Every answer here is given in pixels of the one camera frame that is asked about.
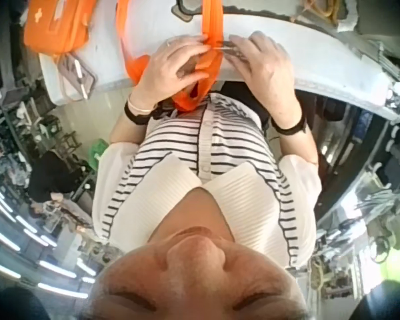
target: orange webbing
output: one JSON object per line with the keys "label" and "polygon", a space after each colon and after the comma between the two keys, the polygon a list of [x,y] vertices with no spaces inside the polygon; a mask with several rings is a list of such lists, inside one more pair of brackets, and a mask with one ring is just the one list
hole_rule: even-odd
{"label": "orange webbing", "polygon": [[[127,7],[130,0],[119,0],[117,5],[117,32],[120,39],[124,40],[125,24],[127,18]],[[223,8],[222,0],[203,0],[203,34],[207,35],[206,44],[211,47],[222,46],[223,40]],[[137,59],[128,54],[126,47],[123,48],[125,56],[126,71],[130,78],[138,84],[142,73],[149,62],[149,56],[143,55]],[[196,70],[202,70],[209,74],[209,78],[200,80],[197,88],[197,96],[192,98],[186,92],[180,91],[173,96],[176,106],[181,111],[192,111],[202,102],[208,94],[221,68],[222,53],[218,50],[212,50],[204,54],[197,63]]]}

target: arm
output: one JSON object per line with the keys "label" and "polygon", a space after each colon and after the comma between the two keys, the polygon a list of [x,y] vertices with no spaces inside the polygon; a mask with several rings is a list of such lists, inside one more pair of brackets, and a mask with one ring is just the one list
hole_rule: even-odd
{"label": "arm", "polygon": [[[129,96],[128,106],[132,114],[148,115],[158,102],[209,76],[198,71],[180,77],[178,72],[190,58],[210,50],[209,46],[202,44],[202,40],[203,36],[178,37],[167,41],[151,56],[140,82]],[[111,132],[110,143],[139,145],[145,138],[146,130],[146,125],[136,125],[126,114],[122,114]]]}
{"label": "arm", "polygon": [[[240,72],[252,94],[276,124],[282,129],[298,124],[302,110],[295,96],[293,67],[286,50],[259,31],[248,39],[234,35],[230,40],[247,62],[232,55],[225,57]],[[318,165],[317,147],[308,127],[305,133],[280,135],[280,146],[283,155],[298,155]]]}

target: white fabric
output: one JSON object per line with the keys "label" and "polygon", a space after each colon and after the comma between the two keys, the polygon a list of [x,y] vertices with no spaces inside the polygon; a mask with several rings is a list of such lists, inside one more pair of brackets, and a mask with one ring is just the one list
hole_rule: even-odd
{"label": "white fabric", "polygon": [[[220,99],[234,117],[219,107]],[[181,123],[186,128],[177,127]],[[215,198],[236,242],[283,267],[304,265],[315,244],[317,168],[295,155],[274,165],[258,125],[246,106],[211,95],[204,110],[163,121],[140,147],[111,145],[99,164],[95,231],[123,251],[134,250],[190,190],[202,187]],[[176,139],[182,143],[177,150]],[[173,144],[174,151],[157,148]]]}

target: person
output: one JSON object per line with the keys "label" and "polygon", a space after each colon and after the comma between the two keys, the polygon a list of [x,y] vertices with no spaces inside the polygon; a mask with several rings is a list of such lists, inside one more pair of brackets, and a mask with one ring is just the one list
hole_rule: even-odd
{"label": "person", "polygon": [[82,175],[82,168],[71,172],[54,150],[47,151],[33,164],[28,196],[38,203],[62,201],[64,193],[77,190]]}
{"label": "person", "polygon": [[126,255],[97,278],[86,319],[309,319],[285,268],[315,246],[317,148],[284,48],[262,32],[230,40],[243,56],[226,58],[272,117],[283,157],[256,112],[220,93],[146,136],[158,102],[208,77],[178,71],[214,49],[190,36],[160,46],[100,160],[95,232]]}

